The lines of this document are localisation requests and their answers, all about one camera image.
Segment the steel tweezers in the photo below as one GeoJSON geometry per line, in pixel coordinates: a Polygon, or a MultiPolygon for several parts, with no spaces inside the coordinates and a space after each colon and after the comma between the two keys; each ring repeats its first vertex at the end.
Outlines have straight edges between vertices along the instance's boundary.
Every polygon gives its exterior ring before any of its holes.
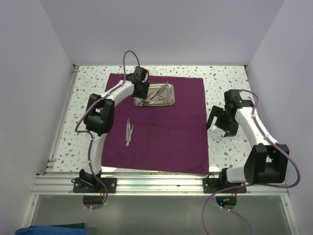
{"type": "Polygon", "coordinates": [[[134,125],[130,126],[130,133],[129,133],[129,140],[126,141],[126,146],[129,146],[131,139],[132,139],[132,133],[133,133],[134,125]]]}

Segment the purple surgical cloth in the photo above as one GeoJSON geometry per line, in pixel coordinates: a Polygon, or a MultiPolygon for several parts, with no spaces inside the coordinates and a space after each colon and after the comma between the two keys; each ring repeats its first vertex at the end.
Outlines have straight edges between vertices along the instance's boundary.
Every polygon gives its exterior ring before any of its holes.
{"type": "Polygon", "coordinates": [[[132,97],[114,111],[105,138],[102,165],[116,168],[207,174],[208,136],[204,84],[201,78],[151,76],[149,82],[174,85],[172,106],[137,107],[132,97]],[[126,125],[134,125],[126,146],[126,125]]]}

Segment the steel scalpel handle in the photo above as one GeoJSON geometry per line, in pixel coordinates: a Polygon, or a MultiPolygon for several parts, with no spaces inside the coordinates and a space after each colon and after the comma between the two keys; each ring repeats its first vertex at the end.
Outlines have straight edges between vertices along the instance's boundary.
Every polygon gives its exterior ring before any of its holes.
{"type": "Polygon", "coordinates": [[[130,119],[127,119],[127,125],[126,125],[126,141],[129,140],[129,133],[130,133],[130,119]]]}

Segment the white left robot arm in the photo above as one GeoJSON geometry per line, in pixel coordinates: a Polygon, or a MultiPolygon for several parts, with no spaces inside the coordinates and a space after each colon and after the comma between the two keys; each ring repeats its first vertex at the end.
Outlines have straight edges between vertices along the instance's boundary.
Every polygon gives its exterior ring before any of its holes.
{"type": "Polygon", "coordinates": [[[137,66],[133,73],[124,74],[115,86],[102,94],[89,96],[87,109],[75,127],[77,133],[90,135],[88,165],[79,173],[80,181],[90,192],[97,192],[102,186],[101,157],[98,147],[103,147],[106,135],[113,127],[115,107],[132,96],[144,99],[148,95],[149,71],[137,66]]]}

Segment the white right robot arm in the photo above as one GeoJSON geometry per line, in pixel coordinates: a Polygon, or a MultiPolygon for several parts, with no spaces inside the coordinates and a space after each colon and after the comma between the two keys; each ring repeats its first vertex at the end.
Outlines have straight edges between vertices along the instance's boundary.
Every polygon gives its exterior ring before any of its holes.
{"type": "Polygon", "coordinates": [[[280,184],[284,182],[289,148],[279,144],[266,130],[259,119],[252,100],[242,99],[240,90],[224,93],[223,108],[213,106],[206,123],[224,131],[225,137],[234,137],[242,128],[251,151],[241,167],[224,168],[219,173],[218,187],[223,192],[231,191],[235,185],[280,184]]]}

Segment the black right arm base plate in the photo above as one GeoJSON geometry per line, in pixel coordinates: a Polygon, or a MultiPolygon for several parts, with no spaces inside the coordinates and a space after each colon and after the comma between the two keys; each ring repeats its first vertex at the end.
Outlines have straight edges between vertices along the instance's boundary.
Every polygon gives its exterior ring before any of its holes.
{"type": "Polygon", "coordinates": [[[240,186],[242,184],[240,183],[221,183],[218,178],[203,178],[202,179],[202,186],[203,186],[203,192],[204,193],[215,193],[217,191],[220,191],[224,188],[230,188],[234,186],[240,186]]]}

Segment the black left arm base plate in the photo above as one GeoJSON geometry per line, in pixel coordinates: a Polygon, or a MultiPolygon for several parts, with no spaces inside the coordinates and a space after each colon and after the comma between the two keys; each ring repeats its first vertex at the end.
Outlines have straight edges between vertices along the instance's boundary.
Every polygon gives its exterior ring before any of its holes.
{"type": "Polygon", "coordinates": [[[96,181],[95,185],[85,183],[79,178],[72,179],[71,182],[74,184],[73,192],[74,193],[115,193],[117,188],[117,179],[116,178],[101,178],[101,182],[107,187],[103,188],[102,185],[96,181]]]}

